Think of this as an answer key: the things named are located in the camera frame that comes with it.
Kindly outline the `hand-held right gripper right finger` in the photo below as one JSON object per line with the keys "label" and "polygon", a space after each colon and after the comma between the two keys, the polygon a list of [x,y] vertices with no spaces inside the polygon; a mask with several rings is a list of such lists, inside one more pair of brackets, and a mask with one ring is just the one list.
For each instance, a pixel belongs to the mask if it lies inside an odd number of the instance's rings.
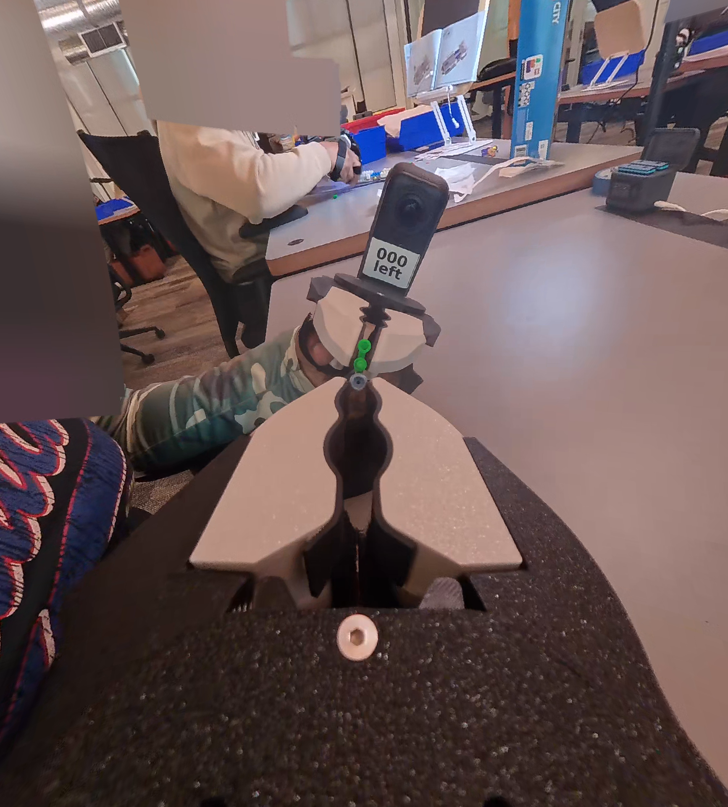
{"label": "hand-held right gripper right finger", "polygon": [[373,480],[367,550],[399,604],[419,605],[440,578],[520,570],[523,556],[459,430],[381,378],[372,392],[386,458]]}

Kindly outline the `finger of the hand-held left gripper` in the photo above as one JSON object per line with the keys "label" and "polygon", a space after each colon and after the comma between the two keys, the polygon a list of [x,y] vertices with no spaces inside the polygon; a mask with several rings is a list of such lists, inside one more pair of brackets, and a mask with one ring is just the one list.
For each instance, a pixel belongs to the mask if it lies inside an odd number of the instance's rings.
{"label": "finger of the hand-held left gripper", "polygon": [[369,333],[369,373],[390,374],[406,369],[427,344],[421,319],[386,309],[382,324]]}
{"label": "finger of the hand-held left gripper", "polygon": [[368,307],[364,298],[338,287],[331,287],[318,300],[313,325],[319,341],[331,355],[333,366],[354,368],[359,343],[367,328],[363,310]]}

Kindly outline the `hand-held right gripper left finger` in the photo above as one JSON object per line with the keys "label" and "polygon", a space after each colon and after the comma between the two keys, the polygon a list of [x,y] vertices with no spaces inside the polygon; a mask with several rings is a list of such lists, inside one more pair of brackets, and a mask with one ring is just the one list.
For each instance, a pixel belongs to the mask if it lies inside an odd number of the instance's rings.
{"label": "hand-held right gripper left finger", "polygon": [[278,578],[301,609],[356,602],[356,537],[331,458],[349,390],[347,380],[331,379],[252,433],[191,566]]}

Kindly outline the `person's left forearm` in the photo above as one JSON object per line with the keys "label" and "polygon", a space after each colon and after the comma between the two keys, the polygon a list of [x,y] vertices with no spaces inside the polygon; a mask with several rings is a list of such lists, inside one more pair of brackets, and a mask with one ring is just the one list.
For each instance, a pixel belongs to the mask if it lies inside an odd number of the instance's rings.
{"label": "person's left forearm", "polygon": [[298,358],[299,328],[200,375],[126,388],[118,413],[91,417],[141,476],[173,475],[250,434],[314,390]]}

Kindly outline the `wood-edged grey desk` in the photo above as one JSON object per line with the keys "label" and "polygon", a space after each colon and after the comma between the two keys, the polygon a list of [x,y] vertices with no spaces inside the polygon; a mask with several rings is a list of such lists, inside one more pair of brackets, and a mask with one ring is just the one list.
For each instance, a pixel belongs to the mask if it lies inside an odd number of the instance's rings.
{"label": "wood-edged grey desk", "polygon": [[[636,159],[641,147],[554,142],[549,159],[562,167],[533,170],[517,177],[491,175],[471,195],[455,204],[449,201],[440,230],[496,216],[520,207],[588,189],[594,174]],[[491,167],[475,159],[475,180]],[[308,198],[302,204],[307,216],[275,228],[268,237],[266,262],[273,277],[286,277],[304,270],[361,255],[379,204],[381,184],[355,187],[338,196]],[[303,238],[301,245],[287,242]]]}

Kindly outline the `person's left hand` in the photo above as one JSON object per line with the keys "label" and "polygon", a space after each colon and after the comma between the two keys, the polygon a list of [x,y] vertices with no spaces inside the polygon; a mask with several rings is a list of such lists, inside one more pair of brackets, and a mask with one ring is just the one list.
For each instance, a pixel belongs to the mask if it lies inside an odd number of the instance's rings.
{"label": "person's left hand", "polygon": [[332,378],[346,376],[344,369],[332,364],[334,358],[318,338],[312,315],[308,315],[299,326],[295,348],[299,368],[315,388]]}

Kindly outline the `clear book stand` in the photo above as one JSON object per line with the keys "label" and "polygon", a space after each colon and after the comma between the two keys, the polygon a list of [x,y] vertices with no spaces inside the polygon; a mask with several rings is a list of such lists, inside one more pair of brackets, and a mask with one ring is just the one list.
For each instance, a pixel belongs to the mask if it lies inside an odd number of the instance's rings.
{"label": "clear book stand", "polygon": [[477,142],[470,107],[465,98],[469,88],[470,85],[447,85],[413,97],[416,106],[431,108],[445,147],[451,146],[456,138],[469,145]]}

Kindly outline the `torn white paper bag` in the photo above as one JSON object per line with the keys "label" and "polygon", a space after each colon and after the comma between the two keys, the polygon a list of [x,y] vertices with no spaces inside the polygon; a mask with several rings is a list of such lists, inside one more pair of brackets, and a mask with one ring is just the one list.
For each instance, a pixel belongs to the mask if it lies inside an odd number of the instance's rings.
{"label": "torn white paper bag", "polygon": [[492,165],[483,176],[474,182],[473,187],[479,186],[493,174],[497,177],[512,178],[529,173],[533,170],[559,168],[564,165],[565,163],[561,161],[553,161],[540,157],[518,156]]}

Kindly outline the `open instruction booklet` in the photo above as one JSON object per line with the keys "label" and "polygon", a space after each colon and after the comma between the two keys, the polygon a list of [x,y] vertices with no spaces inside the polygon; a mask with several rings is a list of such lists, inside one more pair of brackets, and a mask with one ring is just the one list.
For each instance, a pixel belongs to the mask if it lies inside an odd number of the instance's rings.
{"label": "open instruction booklet", "polygon": [[403,47],[406,95],[417,99],[477,81],[487,10],[437,28]]}

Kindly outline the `tall blue box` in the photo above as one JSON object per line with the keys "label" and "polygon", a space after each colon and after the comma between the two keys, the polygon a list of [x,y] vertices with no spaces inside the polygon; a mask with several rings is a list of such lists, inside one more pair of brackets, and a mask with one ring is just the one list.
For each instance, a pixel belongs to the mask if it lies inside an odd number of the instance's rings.
{"label": "tall blue box", "polygon": [[521,2],[510,158],[549,158],[568,10],[563,1]]}

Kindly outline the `black office chair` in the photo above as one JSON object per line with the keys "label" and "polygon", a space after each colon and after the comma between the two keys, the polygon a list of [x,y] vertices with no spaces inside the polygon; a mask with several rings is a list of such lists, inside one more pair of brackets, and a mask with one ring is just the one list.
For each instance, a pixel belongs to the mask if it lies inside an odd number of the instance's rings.
{"label": "black office chair", "polygon": [[219,274],[211,256],[191,232],[173,196],[158,139],[148,131],[136,136],[77,135],[107,176],[123,190],[162,237],[175,247],[208,293],[221,338],[230,358],[241,343],[255,348],[266,339],[273,276],[265,258],[235,273],[230,281]]}

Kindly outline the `black battery charging case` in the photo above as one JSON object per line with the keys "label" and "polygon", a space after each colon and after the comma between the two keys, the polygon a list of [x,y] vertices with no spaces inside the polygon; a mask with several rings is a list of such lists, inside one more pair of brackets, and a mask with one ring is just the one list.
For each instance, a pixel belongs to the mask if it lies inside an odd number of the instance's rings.
{"label": "black battery charging case", "polygon": [[695,127],[653,130],[638,160],[612,169],[606,209],[618,214],[644,214],[667,201],[677,174],[692,161],[700,134]]}

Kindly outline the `blue red printed shirt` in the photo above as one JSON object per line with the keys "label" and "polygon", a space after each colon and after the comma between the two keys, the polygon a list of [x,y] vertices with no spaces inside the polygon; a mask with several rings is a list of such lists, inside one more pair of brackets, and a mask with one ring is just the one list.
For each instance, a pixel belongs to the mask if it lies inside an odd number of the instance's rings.
{"label": "blue red printed shirt", "polygon": [[56,659],[63,601],[124,529],[131,485],[91,420],[0,424],[0,762]]}

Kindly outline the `ceiling air vent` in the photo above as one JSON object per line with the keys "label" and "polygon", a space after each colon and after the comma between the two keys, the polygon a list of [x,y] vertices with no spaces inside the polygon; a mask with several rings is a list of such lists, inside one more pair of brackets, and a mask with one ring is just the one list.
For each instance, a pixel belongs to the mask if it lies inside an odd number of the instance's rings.
{"label": "ceiling air vent", "polygon": [[129,45],[122,20],[91,28],[78,33],[77,36],[83,48],[83,54],[79,59],[84,61],[115,53]]}

